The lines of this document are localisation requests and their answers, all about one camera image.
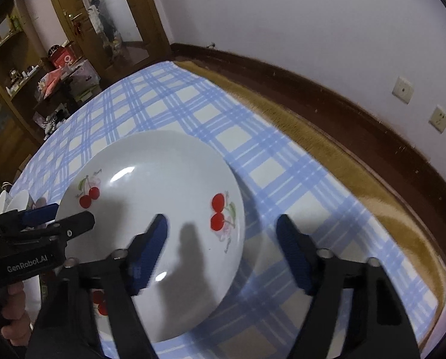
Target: finger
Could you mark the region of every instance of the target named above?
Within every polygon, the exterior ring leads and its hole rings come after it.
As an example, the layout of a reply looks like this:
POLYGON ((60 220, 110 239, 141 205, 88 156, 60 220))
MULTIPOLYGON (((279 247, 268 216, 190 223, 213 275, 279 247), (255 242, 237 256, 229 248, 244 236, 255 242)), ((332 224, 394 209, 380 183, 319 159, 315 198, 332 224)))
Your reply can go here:
POLYGON ((20 320, 12 321, 1 329, 1 334, 5 339, 18 340, 30 332, 30 317, 25 312, 20 320))
POLYGON ((19 338, 19 339, 12 339, 10 340, 10 343, 14 346, 27 346, 28 341, 30 340, 30 337, 32 336, 31 332, 28 331, 25 336, 19 338))
POLYGON ((1 315, 7 320, 19 320, 25 312, 25 292, 8 297, 7 304, 1 310, 1 315))
POLYGON ((8 285, 8 294, 9 295, 18 294, 20 291, 23 291, 23 282, 17 282, 17 283, 8 285))

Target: beige carpet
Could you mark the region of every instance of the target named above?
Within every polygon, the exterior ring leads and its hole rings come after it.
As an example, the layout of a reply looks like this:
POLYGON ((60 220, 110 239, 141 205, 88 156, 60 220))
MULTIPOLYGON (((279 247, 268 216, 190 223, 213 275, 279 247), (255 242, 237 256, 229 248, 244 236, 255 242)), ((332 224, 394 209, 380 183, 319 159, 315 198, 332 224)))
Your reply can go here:
POLYGON ((446 298, 446 272, 428 239, 425 229, 395 195, 343 147, 311 123, 260 94, 228 80, 191 61, 175 62, 181 68, 207 78, 230 93, 242 104, 258 113, 288 135, 326 167, 386 228, 414 268, 437 297, 438 319, 446 298))

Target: wall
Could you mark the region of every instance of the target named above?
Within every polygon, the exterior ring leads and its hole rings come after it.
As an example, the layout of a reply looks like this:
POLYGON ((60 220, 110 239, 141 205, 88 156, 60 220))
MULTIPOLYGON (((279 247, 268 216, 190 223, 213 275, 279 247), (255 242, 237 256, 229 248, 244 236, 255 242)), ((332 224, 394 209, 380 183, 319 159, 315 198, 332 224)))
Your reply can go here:
POLYGON ((66 34, 51 0, 25 0, 25 4, 33 26, 47 52, 51 46, 66 41, 66 34))
POLYGON ((114 26, 121 34, 123 42, 141 42, 142 38, 128 2, 126 0, 105 0, 105 5, 114 26))
POLYGON ((317 81, 419 149, 446 180, 446 9, 440 0, 161 0, 175 42, 216 43, 317 81), (406 105, 398 75, 415 85, 406 105))
POLYGON ((163 7, 163 2, 161 0, 153 0, 155 3, 156 10, 158 11, 158 15, 160 16, 161 25, 165 31, 166 37, 170 44, 174 43, 173 32, 171 31, 170 22, 166 15, 166 12, 163 7))

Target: blue plaid tablecloth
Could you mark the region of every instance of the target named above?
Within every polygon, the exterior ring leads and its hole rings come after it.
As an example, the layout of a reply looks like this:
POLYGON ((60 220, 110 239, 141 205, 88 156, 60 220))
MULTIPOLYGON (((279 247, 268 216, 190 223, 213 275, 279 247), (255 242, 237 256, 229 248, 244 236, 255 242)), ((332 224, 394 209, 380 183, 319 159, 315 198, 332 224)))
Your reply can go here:
MULTIPOLYGON (((285 358, 311 301, 299 290, 279 250, 274 223, 288 213, 319 247, 342 258, 379 258, 420 341, 435 296, 371 213, 286 135, 210 81, 162 62, 99 94, 46 141, 15 182, 34 200, 60 202, 82 166, 107 145, 145 130, 175 130, 218 151, 238 177, 246 239, 232 287, 194 330, 155 344, 161 359, 285 358)), ((332 355, 344 340, 350 292, 344 293, 332 355)), ((104 344, 115 356, 111 342, 104 344)))

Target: wall outlet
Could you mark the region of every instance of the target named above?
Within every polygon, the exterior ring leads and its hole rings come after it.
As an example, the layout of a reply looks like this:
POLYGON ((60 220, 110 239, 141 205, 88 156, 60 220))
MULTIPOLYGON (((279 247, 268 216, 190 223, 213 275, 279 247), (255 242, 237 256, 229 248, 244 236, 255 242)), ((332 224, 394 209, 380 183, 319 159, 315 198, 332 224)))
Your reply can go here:
POLYGON ((440 133, 446 128, 446 112, 438 105, 431 118, 430 124, 434 126, 440 133))
POLYGON ((394 85, 394 89, 392 90, 392 94, 399 98, 401 101, 409 104, 411 101, 411 97, 413 97, 414 86, 402 76, 399 76, 396 80, 396 85, 394 85))

